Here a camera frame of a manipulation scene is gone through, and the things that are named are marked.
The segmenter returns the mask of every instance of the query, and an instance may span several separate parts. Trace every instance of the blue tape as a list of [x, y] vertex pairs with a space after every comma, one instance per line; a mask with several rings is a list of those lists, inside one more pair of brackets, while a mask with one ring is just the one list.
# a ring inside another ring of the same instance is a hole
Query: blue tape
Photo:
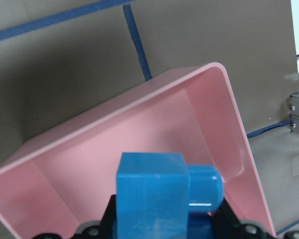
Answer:
[[281, 229], [280, 231], [276, 232], [276, 234], [279, 236], [282, 233], [285, 233], [289, 229], [293, 228], [294, 226], [299, 224], [299, 220], [295, 221], [294, 223], [291, 223], [290, 225], [286, 226], [285, 228]]
[[287, 121], [287, 122], [280, 122], [280, 123], [272, 124], [270, 126], [261, 128], [259, 130], [256, 130], [254, 132], [251, 132], [251, 133], [247, 134], [247, 138], [252, 138], [252, 137], [259, 136], [264, 132], [270, 131], [270, 130], [278, 128], [278, 127], [283, 127], [283, 126], [289, 125], [290, 123], [291, 122]]
[[130, 1], [132, 0], [101, 0], [92, 4], [34, 20], [19, 26], [11, 27], [0, 31], [0, 41]]
[[123, 5], [123, 12], [124, 12], [125, 19], [128, 24], [128, 27], [129, 27], [132, 41], [133, 41], [136, 51], [138, 53], [139, 63], [140, 63], [141, 69], [143, 71], [143, 75], [145, 77], [145, 80], [148, 81], [152, 78], [151, 73], [150, 73], [150, 67], [149, 67], [148, 61], [145, 56], [145, 52], [143, 49], [143, 45], [141, 42], [138, 28], [135, 23], [131, 5], [129, 5], [129, 4]]

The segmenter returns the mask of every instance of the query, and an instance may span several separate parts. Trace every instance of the blue plastic object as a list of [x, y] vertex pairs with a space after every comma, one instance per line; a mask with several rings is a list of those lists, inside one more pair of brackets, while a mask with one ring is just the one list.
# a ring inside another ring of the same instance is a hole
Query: blue plastic object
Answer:
[[187, 166], [180, 153], [123, 153], [117, 172], [119, 239], [185, 239], [188, 213], [223, 200], [212, 166]]

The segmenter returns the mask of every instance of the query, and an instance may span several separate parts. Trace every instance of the pink plastic container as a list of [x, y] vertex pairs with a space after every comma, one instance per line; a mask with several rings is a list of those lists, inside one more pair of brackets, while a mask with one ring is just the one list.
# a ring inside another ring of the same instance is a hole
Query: pink plastic container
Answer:
[[0, 168], [0, 220], [18, 239], [69, 238], [101, 219], [122, 152], [213, 164], [241, 219], [275, 230], [225, 68], [174, 69], [24, 144]]

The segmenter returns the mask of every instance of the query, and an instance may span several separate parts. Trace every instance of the screw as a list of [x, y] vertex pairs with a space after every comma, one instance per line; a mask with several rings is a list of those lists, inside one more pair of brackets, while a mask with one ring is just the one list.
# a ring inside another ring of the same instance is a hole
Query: screw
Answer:
[[294, 233], [293, 234], [293, 239], [299, 239], [299, 233]]
[[91, 228], [89, 229], [89, 235], [90, 236], [97, 236], [99, 234], [99, 230], [97, 228]]
[[245, 226], [245, 231], [248, 232], [249, 234], [256, 234], [257, 233], [257, 227], [254, 225], [246, 225]]

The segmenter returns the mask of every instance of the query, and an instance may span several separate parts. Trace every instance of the pink tray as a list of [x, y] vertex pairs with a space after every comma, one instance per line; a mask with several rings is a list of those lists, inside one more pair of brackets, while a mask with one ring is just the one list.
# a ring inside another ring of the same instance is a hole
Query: pink tray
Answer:
[[18, 239], [69, 238], [99, 220], [122, 152], [181, 152], [213, 164], [241, 219], [275, 235], [225, 68], [174, 69], [24, 144], [0, 168], [0, 220]]

